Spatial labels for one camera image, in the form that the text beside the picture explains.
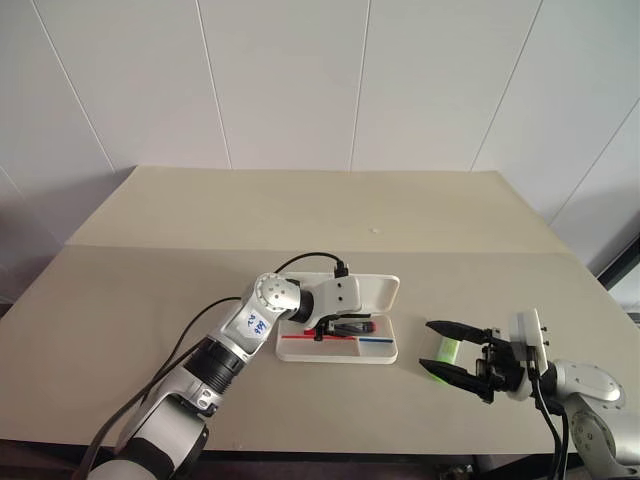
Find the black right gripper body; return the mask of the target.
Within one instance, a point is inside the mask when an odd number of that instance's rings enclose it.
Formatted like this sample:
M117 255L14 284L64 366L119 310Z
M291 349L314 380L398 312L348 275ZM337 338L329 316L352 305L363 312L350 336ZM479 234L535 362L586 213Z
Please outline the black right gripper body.
M479 344L482 357L476 360L476 376L483 385L479 397L491 404L496 392L515 393L518 390L524 368L515 358L511 343L501 339L498 330L482 330Z

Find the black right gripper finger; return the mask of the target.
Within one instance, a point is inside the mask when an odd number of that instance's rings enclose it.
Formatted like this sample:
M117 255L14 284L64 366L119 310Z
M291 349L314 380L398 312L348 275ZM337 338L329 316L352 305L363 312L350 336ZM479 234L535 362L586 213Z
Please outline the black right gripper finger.
M464 368L436 360L421 358L419 364L431 375L456 388L481 393L481 381Z
M467 341L474 344L484 343L484 331L482 329L454 321L432 320L426 326L441 336L456 341Z

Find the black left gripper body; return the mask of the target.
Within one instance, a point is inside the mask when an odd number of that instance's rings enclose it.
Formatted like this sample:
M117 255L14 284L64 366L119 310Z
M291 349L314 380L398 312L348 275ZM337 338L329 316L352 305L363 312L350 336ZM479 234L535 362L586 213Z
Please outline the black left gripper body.
M326 336L334 335L334 322L337 319L335 315L327 315L322 317L314 327L313 339L317 342L322 341Z

